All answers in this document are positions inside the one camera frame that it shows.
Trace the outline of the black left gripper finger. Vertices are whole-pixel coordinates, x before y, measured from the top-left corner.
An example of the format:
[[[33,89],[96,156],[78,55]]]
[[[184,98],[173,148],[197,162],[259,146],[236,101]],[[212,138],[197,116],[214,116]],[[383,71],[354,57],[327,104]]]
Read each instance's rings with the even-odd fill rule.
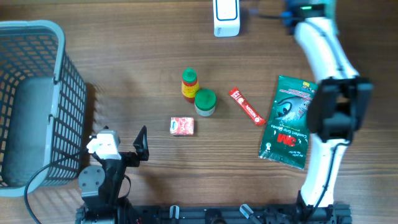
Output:
[[[101,131],[103,131],[105,129],[109,129],[109,127],[108,126],[104,126],[104,128]],[[97,138],[96,134],[92,134],[92,135],[89,136],[89,139],[96,139],[96,138]]]
[[[137,135],[137,138],[133,142],[133,146],[137,153],[148,153],[148,143],[147,143],[147,127],[143,126]]]

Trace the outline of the green glove package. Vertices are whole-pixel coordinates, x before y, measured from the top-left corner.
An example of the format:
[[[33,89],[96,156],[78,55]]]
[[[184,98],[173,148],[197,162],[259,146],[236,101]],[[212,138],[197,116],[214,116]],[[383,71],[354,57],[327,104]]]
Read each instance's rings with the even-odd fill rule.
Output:
[[[307,111],[317,89],[313,82],[279,76],[261,141],[260,159],[304,169],[310,138]]]

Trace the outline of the red sauce bottle green cap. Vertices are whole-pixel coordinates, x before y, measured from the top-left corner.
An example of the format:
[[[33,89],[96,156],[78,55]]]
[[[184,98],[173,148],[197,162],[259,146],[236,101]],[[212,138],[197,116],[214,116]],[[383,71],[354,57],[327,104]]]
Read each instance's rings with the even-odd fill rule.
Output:
[[[197,91],[200,89],[197,73],[192,68],[186,68],[182,73],[182,95],[190,103],[195,101]]]

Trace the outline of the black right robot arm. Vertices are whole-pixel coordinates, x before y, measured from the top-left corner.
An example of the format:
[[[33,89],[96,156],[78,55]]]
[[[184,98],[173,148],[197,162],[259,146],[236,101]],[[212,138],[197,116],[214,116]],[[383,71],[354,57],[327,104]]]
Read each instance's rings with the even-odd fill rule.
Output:
[[[289,0],[282,16],[318,85],[307,111],[311,156],[299,192],[305,220],[334,209],[333,189],[345,150],[363,123],[373,84],[350,64],[335,22],[336,1]]]

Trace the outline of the green lid jar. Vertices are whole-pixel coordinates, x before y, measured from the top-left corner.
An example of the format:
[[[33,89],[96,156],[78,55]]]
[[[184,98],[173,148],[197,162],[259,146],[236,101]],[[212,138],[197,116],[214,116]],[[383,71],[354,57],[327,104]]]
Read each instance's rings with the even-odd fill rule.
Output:
[[[211,116],[216,108],[216,95],[212,90],[201,89],[195,96],[195,110],[200,116]]]

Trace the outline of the teal wipes packet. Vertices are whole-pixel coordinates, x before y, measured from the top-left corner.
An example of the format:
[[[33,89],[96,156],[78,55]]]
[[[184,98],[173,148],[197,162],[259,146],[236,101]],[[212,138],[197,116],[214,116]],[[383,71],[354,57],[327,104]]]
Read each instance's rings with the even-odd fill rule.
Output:
[[[323,0],[325,5],[325,17],[335,21],[337,0]]]

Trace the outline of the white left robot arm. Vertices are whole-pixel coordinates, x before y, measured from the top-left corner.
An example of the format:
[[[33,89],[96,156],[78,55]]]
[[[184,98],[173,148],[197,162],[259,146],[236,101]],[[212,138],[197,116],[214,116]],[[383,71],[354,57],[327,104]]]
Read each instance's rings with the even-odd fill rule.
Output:
[[[147,128],[143,126],[133,142],[134,152],[119,152],[118,132],[105,126],[90,136],[88,152],[100,163],[84,168],[78,176],[78,185],[84,201],[76,210],[76,223],[142,223],[140,215],[127,198],[119,196],[128,167],[139,167],[149,159]]]

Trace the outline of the red coffee stick sachet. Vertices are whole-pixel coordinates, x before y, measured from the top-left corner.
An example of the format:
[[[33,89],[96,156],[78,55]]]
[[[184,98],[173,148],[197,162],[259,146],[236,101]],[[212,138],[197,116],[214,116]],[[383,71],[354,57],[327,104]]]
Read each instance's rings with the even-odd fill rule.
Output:
[[[230,90],[229,95],[240,105],[256,126],[262,126],[266,123],[265,119],[251,106],[237,87]]]

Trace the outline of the red white small box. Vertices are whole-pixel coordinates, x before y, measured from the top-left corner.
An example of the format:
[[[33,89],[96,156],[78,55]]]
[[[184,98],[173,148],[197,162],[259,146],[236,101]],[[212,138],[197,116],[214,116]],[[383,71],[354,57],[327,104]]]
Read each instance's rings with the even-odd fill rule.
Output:
[[[194,135],[194,119],[189,117],[171,117],[170,134],[174,136]]]

